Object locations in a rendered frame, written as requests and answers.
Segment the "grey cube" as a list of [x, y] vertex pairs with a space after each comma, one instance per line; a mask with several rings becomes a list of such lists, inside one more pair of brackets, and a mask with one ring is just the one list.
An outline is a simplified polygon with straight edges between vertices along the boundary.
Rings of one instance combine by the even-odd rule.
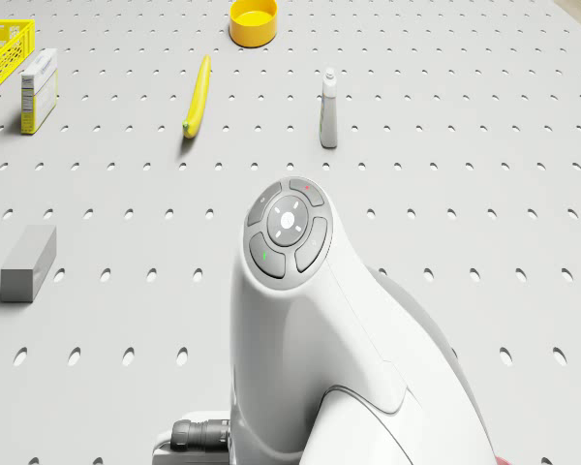
[[0, 300], [33, 302], [54, 262], [56, 251], [55, 226], [27, 226], [1, 268]]

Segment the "white and yellow box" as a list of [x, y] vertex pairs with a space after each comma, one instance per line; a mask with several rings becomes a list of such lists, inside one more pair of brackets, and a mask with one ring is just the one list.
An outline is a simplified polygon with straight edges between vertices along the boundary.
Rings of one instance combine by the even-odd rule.
[[57, 102], [57, 49], [42, 50], [21, 75], [20, 131], [37, 132]]

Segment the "yellow bowl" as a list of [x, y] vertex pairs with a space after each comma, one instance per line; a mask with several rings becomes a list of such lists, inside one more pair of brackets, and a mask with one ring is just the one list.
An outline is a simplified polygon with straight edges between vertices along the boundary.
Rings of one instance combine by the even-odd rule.
[[230, 7], [229, 33], [242, 47], [261, 47], [277, 33], [276, 0], [236, 0]]

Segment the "small white bottle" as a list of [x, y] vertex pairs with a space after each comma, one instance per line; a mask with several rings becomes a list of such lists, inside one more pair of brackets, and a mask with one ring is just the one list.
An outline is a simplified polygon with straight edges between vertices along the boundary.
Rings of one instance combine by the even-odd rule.
[[320, 141], [325, 148], [335, 148], [337, 137], [337, 79], [335, 71], [327, 68], [322, 79]]

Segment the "yellow basket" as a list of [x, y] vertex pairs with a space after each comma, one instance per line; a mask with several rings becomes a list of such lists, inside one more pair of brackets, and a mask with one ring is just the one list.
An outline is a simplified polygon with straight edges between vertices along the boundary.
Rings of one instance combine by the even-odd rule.
[[0, 19], [0, 84], [34, 49], [34, 19]]

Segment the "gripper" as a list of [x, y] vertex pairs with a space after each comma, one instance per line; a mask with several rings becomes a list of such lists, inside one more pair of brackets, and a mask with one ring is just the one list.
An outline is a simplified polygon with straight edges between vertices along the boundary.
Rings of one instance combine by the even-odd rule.
[[229, 465], [229, 411], [186, 414], [158, 436], [152, 465]]

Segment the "banana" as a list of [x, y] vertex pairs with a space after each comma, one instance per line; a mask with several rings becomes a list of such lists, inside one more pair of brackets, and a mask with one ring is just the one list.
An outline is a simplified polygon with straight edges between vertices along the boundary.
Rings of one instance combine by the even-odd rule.
[[190, 108], [182, 122], [183, 136], [186, 139], [193, 139], [199, 131], [207, 99], [210, 72], [211, 58], [206, 54], [199, 68]]

